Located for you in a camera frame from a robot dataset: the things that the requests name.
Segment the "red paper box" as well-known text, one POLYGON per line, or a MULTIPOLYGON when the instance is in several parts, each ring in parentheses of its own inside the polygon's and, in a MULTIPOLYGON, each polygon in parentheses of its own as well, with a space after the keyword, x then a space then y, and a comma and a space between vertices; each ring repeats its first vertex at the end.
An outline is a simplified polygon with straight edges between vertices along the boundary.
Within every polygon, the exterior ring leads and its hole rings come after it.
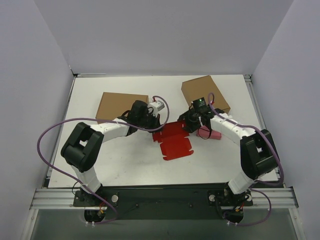
POLYGON ((189 133, 184 130, 184 120, 167 123, 161 131, 152 134, 154 142, 158 142, 163 159, 171 161, 194 153, 189 140, 189 133))

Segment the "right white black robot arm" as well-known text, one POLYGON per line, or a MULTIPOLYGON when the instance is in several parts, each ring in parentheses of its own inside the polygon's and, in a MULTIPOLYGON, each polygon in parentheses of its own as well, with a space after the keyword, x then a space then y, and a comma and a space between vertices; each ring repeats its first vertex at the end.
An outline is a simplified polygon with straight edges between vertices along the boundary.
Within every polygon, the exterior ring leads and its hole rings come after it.
POLYGON ((207 127, 209 132, 219 132, 239 146, 241 170, 226 187, 233 195, 246 192, 262 176, 279 166, 280 160, 270 132, 240 124, 223 110, 206 103, 203 97, 192 101, 177 120, 184 121, 183 129, 188 133, 207 127))

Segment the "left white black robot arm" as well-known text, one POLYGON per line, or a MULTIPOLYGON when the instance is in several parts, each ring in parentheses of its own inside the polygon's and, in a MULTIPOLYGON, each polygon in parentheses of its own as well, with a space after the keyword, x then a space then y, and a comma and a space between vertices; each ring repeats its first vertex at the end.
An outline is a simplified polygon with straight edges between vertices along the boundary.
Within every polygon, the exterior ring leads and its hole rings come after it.
POLYGON ((136 100, 130 110, 111 122, 92 125, 80 122, 74 127, 60 154, 81 181, 84 199, 90 205, 96 206, 103 199, 99 190, 102 184, 94 168, 102 144, 115 138, 130 136, 138 129, 153 132, 161 126, 159 112, 164 107, 165 104, 160 100, 151 103, 136 100))

